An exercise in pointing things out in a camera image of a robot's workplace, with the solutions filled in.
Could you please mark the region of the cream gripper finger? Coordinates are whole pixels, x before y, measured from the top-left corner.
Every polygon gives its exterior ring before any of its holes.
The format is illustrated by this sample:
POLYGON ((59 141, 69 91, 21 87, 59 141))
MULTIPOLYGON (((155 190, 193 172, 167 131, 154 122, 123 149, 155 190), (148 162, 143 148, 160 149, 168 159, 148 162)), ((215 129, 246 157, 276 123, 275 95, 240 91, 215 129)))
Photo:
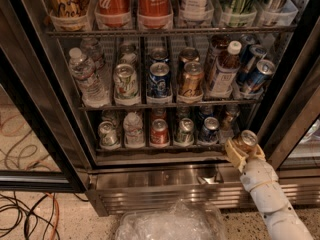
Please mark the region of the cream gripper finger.
POLYGON ((242 173, 248 159, 248 154, 239 149, 231 138, 225 142, 225 151, 228 161, 242 173))
POLYGON ((250 159, 259 159, 259 160, 262 160, 262 161, 266 160, 265 153, 264 153, 264 151, 262 150, 262 148, 260 147, 259 144, 257 144, 253 148, 253 150, 249 153, 249 158, 250 159))

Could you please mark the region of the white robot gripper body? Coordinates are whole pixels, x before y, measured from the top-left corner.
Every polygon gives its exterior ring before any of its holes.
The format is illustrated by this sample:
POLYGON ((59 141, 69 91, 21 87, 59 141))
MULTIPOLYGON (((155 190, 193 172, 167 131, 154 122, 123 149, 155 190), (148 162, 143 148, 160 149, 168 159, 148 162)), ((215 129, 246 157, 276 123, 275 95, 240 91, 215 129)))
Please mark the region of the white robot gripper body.
POLYGON ((250 159, 242 171, 240 181, 244 189, 251 192, 260 187, 275 186, 278 183, 278 176, 266 161, 250 159))

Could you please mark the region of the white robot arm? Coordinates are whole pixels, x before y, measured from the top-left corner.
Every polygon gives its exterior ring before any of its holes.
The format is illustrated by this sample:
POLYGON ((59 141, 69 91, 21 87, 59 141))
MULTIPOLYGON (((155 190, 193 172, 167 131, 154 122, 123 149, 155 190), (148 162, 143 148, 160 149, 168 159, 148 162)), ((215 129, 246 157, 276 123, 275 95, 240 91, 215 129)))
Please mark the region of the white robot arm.
POLYGON ((260 155, 250 157, 232 139, 225 143, 229 161, 240 173, 240 181, 250 194, 271 240, 314 240, 284 194, 273 167, 260 155))

